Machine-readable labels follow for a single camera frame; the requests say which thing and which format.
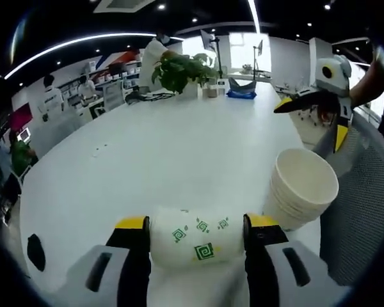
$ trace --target white shirt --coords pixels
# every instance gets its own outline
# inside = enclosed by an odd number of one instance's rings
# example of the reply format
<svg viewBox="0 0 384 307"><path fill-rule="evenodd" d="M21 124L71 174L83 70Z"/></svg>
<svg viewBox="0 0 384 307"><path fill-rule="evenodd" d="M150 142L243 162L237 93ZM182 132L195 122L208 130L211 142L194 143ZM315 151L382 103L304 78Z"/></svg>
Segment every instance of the white shirt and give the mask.
<svg viewBox="0 0 384 307"><path fill-rule="evenodd" d="M60 89L54 86L45 88L44 101L39 110L42 114L48 114L49 118L55 118L62 113L61 105L64 103Z"/></svg>
<svg viewBox="0 0 384 307"><path fill-rule="evenodd" d="M139 86L148 86L150 89L154 87L152 83L152 73L156 67L156 63L161 59L161 56L165 51L168 51L160 41L153 38L143 53L142 57L142 68L140 72L140 83Z"/></svg>
<svg viewBox="0 0 384 307"><path fill-rule="evenodd" d="M92 98L96 93L94 82L91 80L87 80L86 83L80 84L78 87L78 94L85 99Z"/></svg>
<svg viewBox="0 0 384 307"><path fill-rule="evenodd" d="M0 169L3 173L4 183L12 173L12 155L10 153L10 148L8 148L2 141L0 141Z"/></svg>

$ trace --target green leaves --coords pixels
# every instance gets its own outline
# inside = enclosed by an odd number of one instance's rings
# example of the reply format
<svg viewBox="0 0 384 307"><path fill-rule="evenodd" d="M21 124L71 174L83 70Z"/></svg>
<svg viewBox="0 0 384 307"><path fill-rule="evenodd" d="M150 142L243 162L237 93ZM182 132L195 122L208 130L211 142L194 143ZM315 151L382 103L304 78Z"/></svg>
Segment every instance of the green leaves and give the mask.
<svg viewBox="0 0 384 307"><path fill-rule="evenodd" d="M207 66L212 64L212 59L204 53L190 58L186 55L177 55L170 58L161 58L159 66L152 74L152 82L158 78L164 88L175 93L182 93L188 81L197 81L205 84L208 78L218 75L215 69Z"/></svg>

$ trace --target computer screen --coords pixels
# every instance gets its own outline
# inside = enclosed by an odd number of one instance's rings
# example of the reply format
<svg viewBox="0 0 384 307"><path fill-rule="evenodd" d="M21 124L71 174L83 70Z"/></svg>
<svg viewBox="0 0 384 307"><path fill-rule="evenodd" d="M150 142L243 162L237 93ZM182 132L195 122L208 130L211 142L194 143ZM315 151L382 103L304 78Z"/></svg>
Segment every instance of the computer screen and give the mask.
<svg viewBox="0 0 384 307"><path fill-rule="evenodd" d="M17 139L19 141L23 141L25 143L27 143L29 140L30 140L30 130L28 128L25 128L18 136L17 136Z"/></svg>
<svg viewBox="0 0 384 307"><path fill-rule="evenodd" d="M204 43L204 48L206 50L216 52L216 44L214 42L215 36L205 32L203 30L200 30L200 36L202 37L202 42Z"/></svg>

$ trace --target green pattern on cup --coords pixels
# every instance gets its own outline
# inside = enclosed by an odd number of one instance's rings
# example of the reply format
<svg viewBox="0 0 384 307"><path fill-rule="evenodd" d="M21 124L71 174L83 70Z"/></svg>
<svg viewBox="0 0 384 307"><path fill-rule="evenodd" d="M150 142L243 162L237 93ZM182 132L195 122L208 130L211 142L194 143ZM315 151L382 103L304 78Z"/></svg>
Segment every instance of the green pattern on cup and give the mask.
<svg viewBox="0 0 384 307"><path fill-rule="evenodd" d="M195 253L196 253L196 256L198 257L198 260L206 260L206 259L215 257L212 243L195 246Z"/></svg>
<svg viewBox="0 0 384 307"><path fill-rule="evenodd" d="M222 219L221 221L219 221L218 222L218 224L219 224L218 229L225 229L227 226L229 226L228 220L229 220L229 218Z"/></svg>
<svg viewBox="0 0 384 307"><path fill-rule="evenodd" d="M184 237L186 237L186 233L184 233L181 229L176 229L172 235L175 237L175 243L178 243L180 240L182 240Z"/></svg>
<svg viewBox="0 0 384 307"><path fill-rule="evenodd" d="M196 218L196 221L198 222L196 228L199 229L201 232L209 233L209 225L205 223L204 221L199 220L199 218Z"/></svg>

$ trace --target led strip light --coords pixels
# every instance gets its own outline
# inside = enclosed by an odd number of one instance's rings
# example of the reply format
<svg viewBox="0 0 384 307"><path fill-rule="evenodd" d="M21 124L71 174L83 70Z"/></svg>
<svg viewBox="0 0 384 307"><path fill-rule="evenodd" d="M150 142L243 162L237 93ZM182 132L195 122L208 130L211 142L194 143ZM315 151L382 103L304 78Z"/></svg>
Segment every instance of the led strip light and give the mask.
<svg viewBox="0 0 384 307"><path fill-rule="evenodd" d="M26 61L24 61L23 63L21 63L20 65L18 65L17 67L15 67L12 71L10 71L8 74L5 75L4 79L8 79L10 78L13 74L15 74L16 72L18 72L20 69L22 69L24 66L26 66L27 64L31 63L32 61L52 52L52 51L55 51L55 50L58 50L60 48L63 48L63 47L66 47L66 46L69 46L69 45L72 45L74 43L80 43L80 42L85 42L87 40L96 40L98 38L108 38L108 37L120 37L120 36L146 36L146 37L155 37L156 35L155 34L152 34L152 33L108 33L108 34L99 34L99 35L92 35L92 36L86 36L86 37L82 37L82 38L77 38L75 40L70 40L69 42L65 42L65 43L61 43L59 45L55 45L54 47L51 47L51 48L48 48L38 54L36 54L35 56L32 56L31 58L27 59ZM171 37L171 39L173 40L179 40L179 41L183 41L184 39L183 38L179 38L179 37Z"/></svg>
<svg viewBox="0 0 384 307"><path fill-rule="evenodd" d="M250 11L252 12L253 22L255 23L256 33L260 35L260 24L259 18L257 16L257 10L255 5L255 0L248 0Z"/></svg>

